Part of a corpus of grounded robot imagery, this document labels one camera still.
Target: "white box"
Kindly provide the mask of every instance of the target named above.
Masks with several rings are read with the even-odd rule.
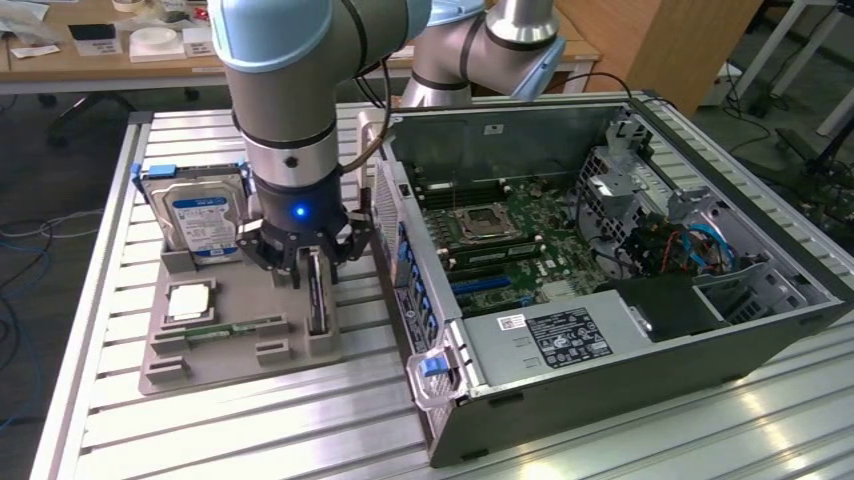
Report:
[[[144,45],[137,43],[131,43],[131,63],[184,60],[185,58],[187,55],[184,54],[184,48],[180,43],[168,48],[159,48],[156,50],[145,48]]]
[[[701,103],[701,107],[711,107],[718,106],[726,100],[726,96],[735,84],[738,84],[738,80],[742,78],[742,71],[738,67],[730,63],[726,63],[723,67],[721,67],[721,71],[718,72],[718,78],[715,78],[715,83],[709,91],[709,95],[706,95],[706,99],[703,103]]]
[[[184,46],[180,33],[161,27],[143,28],[131,34],[131,62],[183,60]]]
[[[208,57],[213,51],[213,32],[209,28],[184,29],[184,52],[188,57]]]

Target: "aluminum extrusion table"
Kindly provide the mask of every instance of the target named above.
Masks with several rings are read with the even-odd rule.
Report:
[[[355,117],[364,108],[339,109],[347,162],[356,154]],[[652,108],[854,284],[854,262],[838,246],[675,110]],[[654,161],[671,178],[682,185],[698,181],[667,146],[652,146]],[[370,257],[347,265],[336,287],[344,361],[229,386],[143,397],[137,376],[161,234],[129,186],[129,166],[233,161],[243,157],[241,149],[227,111],[161,113],[127,129],[33,479],[759,479],[854,474],[851,319],[799,341],[735,383],[463,465],[431,469]],[[347,178],[344,194],[355,201],[355,177]]]

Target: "motherboard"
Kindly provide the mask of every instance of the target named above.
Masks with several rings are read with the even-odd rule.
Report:
[[[416,187],[464,317],[588,295],[618,273],[578,233],[562,177]]]

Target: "metal stand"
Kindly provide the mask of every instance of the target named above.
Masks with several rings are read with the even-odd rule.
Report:
[[[798,159],[789,160],[781,170],[770,169],[745,159],[741,161],[757,175],[794,191],[802,200],[809,200],[817,188],[826,183],[821,174],[831,170],[833,159],[851,132],[854,132],[854,116],[849,119],[825,150],[818,153],[798,132],[787,128],[777,129],[778,148],[781,150],[791,149]]]

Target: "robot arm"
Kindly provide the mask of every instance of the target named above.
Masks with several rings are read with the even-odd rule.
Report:
[[[467,105],[471,82],[532,101],[566,48],[558,29],[554,0],[500,0],[488,13],[483,0],[434,0],[403,105]]]
[[[338,84],[399,50],[430,21],[416,41],[404,103],[467,103],[470,81],[534,100],[566,41],[556,35],[552,0],[502,0],[488,14],[483,0],[208,3],[256,190],[254,219],[240,229],[237,245],[262,268],[288,273],[299,288],[300,252],[319,249],[338,266],[362,256],[374,228],[370,191],[360,194],[360,208],[347,212],[340,177],[372,155],[383,138],[354,163],[339,165]],[[339,243],[347,226],[352,233]],[[334,267],[331,274],[335,282]]]
[[[300,250],[338,265],[362,255],[372,228],[370,195],[356,212],[342,202],[336,86],[422,32],[430,0],[211,0],[209,13],[263,218],[237,243],[299,287]],[[347,225],[359,233],[339,243]]]

